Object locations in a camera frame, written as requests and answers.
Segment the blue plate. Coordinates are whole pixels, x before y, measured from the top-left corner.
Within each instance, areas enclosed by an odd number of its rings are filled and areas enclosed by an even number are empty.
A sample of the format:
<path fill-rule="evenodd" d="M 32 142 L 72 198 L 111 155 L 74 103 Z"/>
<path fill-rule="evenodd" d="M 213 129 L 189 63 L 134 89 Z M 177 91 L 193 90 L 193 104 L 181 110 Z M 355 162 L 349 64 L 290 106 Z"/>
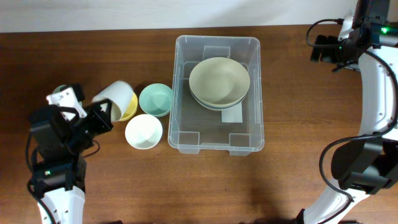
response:
<path fill-rule="evenodd" d="M 195 93 L 193 90 L 190 90 L 192 96 L 199 99 L 201 102 L 210 105 L 210 106 L 230 106 L 233 105 L 247 97 L 248 92 L 245 94 L 240 94 L 237 91 L 199 91 Z"/>

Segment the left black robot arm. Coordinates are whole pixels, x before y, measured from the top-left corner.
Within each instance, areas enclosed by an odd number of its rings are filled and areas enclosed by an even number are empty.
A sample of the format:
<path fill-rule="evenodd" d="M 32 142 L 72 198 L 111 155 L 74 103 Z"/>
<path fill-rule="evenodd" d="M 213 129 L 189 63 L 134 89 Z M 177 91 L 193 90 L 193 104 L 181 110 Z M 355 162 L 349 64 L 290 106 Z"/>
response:
<path fill-rule="evenodd" d="M 110 100 L 84 107 L 47 105 L 29 116 L 25 161 L 32 174 L 27 190 L 37 202 L 42 223 L 82 223 L 86 161 L 83 151 L 98 144 L 97 135 L 112 130 Z"/>

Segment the clear plastic storage bin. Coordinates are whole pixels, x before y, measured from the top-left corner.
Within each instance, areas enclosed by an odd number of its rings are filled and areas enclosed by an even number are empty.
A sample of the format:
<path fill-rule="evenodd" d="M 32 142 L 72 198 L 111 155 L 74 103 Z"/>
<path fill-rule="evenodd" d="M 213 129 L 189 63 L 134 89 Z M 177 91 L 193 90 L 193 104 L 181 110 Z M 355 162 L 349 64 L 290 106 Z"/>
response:
<path fill-rule="evenodd" d="M 189 76 L 201 61 L 225 57 L 239 62 L 251 80 L 243 99 L 243 122 L 223 123 L 222 111 L 209 110 L 192 96 Z M 265 145 L 261 83 L 261 43 L 254 37 L 181 35 L 176 40 L 169 118 L 169 145 L 183 154 L 203 149 L 228 151 L 246 156 Z"/>

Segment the white label in bin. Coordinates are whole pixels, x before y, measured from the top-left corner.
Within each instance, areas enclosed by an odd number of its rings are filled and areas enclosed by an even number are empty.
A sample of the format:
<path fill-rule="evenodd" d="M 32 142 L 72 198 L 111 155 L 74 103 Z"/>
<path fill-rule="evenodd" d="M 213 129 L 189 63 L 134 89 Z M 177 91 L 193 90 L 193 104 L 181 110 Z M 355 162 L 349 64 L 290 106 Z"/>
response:
<path fill-rule="evenodd" d="M 225 109 L 221 112 L 221 121 L 223 123 L 242 123 L 243 122 L 243 109 L 242 103 Z"/>

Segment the green bowl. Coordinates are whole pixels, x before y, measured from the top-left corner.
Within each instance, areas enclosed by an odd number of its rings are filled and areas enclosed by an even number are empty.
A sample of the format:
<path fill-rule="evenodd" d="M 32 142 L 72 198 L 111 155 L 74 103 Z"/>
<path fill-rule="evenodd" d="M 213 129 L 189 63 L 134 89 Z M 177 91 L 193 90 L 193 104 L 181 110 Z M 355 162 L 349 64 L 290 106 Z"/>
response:
<path fill-rule="evenodd" d="M 167 85 L 154 83 L 145 87 L 139 96 L 143 112 L 155 117 L 167 115 L 172 106 L 173 91 Z"/>

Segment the yellow bowl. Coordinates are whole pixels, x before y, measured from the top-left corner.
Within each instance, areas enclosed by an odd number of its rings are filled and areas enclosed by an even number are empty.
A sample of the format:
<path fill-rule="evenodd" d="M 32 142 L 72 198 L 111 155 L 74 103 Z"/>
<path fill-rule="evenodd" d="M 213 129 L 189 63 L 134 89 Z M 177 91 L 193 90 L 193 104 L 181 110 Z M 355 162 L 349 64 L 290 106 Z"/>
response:
<path fill-rule="evenodd" d="M 138 98 L 137 95 L 134 93 L 120 121 L 127 121 L 131 119 L 135 115 L 137 108 L 138 108 Z"/>

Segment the cream cup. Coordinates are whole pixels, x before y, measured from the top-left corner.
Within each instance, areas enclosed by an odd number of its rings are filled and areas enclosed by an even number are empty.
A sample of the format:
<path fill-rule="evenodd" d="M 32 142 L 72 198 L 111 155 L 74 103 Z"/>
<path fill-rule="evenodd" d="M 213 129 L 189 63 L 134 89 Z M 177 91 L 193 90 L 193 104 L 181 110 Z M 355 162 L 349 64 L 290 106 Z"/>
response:
<path fill-rule="evenodd" d="M 92 102 L 109 99 L 112 102 L 111 121 L 116 122 L 125 114 L 133 94 L 130 84 L 118 80 L 95 95 Z"/>

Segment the green cup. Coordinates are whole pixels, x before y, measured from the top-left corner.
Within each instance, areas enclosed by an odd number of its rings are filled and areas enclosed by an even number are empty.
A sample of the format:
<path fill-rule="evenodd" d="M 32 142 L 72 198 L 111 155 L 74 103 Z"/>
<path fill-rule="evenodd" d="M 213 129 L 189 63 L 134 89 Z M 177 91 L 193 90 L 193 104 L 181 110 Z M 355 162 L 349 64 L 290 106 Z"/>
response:
<path fill-rule="evenodd" d="M 54 91 L 52 92 L 52 94 L 59 93 L 59 92 L 61 91 L 61 89 L 62 89 L 63 87 L 65 87 L 65 86 L 66 86 L 66 85 L 60 85 L 60 86 L 56 87 L 56 89 L 54 89 Z"/>

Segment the white bowl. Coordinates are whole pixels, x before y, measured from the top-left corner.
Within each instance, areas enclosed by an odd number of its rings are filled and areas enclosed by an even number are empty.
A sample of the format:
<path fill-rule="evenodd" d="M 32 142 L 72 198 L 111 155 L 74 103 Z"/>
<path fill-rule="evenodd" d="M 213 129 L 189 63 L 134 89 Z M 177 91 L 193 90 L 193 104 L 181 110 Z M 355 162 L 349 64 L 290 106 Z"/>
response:
<path fill-rule="evenodd" d="M 140 150 L 152 149 L 160 142 L 163 134 L 161 122 L 155 116 L 140 114 L 131 119 L 125 128 L 127 143 Z"/>

